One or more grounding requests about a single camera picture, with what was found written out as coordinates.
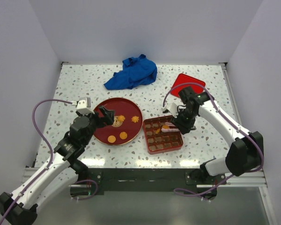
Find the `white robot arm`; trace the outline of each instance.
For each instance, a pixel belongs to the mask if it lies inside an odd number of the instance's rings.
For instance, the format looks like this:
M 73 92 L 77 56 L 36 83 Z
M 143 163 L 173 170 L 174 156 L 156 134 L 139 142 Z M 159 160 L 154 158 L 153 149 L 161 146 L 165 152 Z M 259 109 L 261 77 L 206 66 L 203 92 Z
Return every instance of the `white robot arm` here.
M 195 118 L 206 119 L 225 139 L 230 146 L 226 157 L 210 160 L 193 171 L 192 179 L 204 180 L 210 176 L 232 173 L 240 176 L 245 172 L 263 165 L 263 137 L 259 132 L 251 133 L 234 121 L 213 97 L 206 92 L 196 94 L 191 87 L 179 92 L 184 109 L 171 103 L 163 108 L 164 113 L 173 115 L 172 123 L 184 135 L 194 129 Z
M 11 194 L 4 192 L 0 195 L 0 213 L 12 225 L 33 224 L 37 212 L 50 199 L 75 183 L 78 175 L 88 169 L 77 158 L 84 152 L 95 130 L 113 124 L 114 111 L 101 106 L 99 110 L 103 117 L 99 117 L 98 112 L 91 110 L 88 97 L 80 98 L 79 101 L 72 102 L 72 105 L 76 106 L 78 117 L 58 143 L 52 156 Z M 67 179 L 60 180 L 57 177 L 64 170 L 67 170 Z

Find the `orange snack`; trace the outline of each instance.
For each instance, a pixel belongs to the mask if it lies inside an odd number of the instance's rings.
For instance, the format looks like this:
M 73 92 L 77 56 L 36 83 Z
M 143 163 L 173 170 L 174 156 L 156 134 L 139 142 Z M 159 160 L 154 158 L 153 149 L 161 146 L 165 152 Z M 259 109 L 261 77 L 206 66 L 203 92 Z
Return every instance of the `orange snack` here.
M 120 138 L 123 139 L 123 140 L 126 139 L 127 136 L 128 136 L 128 135 L 127 135 L 126 132 L 121 132 L 121 133 L 120 133 Z
M 124 122 L 124 120 L 125 120 L 125 116 L 123 116 L 123 115 L 118 116 L 119 122 Z
M 131 118 L 131 121 L 132 121 L 133 123 L 137 123 L 139 120 L 140 120 L 140 118 L 139 118 L 138 116 L 133 116 L 133 117 Z
M 163 129 L 169 129 L 170 127 L 168 125 L 163 125 Z
M 107 140 L 108 140 L 109 143 L 115 143 L 116 137 L 113 136 L 113 135 L 110 135 Z

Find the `round orange cookie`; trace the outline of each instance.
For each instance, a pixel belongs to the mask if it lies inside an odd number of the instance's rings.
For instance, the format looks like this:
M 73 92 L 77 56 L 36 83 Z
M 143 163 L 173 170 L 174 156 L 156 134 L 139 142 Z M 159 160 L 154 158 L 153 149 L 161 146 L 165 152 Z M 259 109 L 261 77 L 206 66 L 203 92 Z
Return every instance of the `round orange cookie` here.
M 108 140 L 109 143 L 115 143 L 116 137 L 113 136 L 113 135 L 110 135 L 107 140 Z
M 127 136 L 128 136 L 128 135 L 127 135 L 126 132 L 121 132 L 121 133 L 120 133 L 120 138 L 123 139 L 123 140 L 126 139 Z

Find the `terrazzo surface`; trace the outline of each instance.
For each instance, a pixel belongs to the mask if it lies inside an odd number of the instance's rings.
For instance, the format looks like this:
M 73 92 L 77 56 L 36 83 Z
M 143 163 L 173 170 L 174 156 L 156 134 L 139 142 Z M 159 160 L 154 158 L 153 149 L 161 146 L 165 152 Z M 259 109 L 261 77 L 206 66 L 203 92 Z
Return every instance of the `terrazzo surface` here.
M 221 66 L 157 65 L 157 80 L 147 86 L 132 90 L 107 90 L 103 84 L 121 65 L 63 65 L 54 98 L 68 101 L 90 97 L 92 108 L 114 97 L 123 97 L 135 102 L 143 119 L 164 116 L 161 107 L 165 94 L 175 79 L 184 73 L 206 83 L 207 89 L 220 106 L 235 118 Z M 181 103 L 169 95 L 168 102 Z M 63 138 L 73 122 L 75 107 L 64 103 L 52 103 L 44 135 L 52 147 Z M 196 130 L 183 136 L 181 150 L 150 155 L 147 151 L 143 130 L 131 142 L 120 146 L 108 146 L 92 138 L 80 160 L 88 167 L 101 168 L 197 168 L 203 162 L 227 155 L 228 145 L 213 126 L 202 117 L 196 119 Z M 41 141 L 35 167 L 40 167 L 50 156 L 49 149 Z

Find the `blue cloth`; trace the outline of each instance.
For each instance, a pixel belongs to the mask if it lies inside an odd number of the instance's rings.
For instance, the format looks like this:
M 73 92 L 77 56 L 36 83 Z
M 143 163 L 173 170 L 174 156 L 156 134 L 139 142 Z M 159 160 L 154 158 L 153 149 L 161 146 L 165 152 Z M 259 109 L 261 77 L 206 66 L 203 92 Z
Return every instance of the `blue cloth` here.
M 128 58 L 123 61 L 123 70 L 114 73 L 113 77 L 104 84 L 108 90 L 132 89 L 139 85 L 151 84 L 156 80 L 156 64 L 144 54 L 138 58 Z

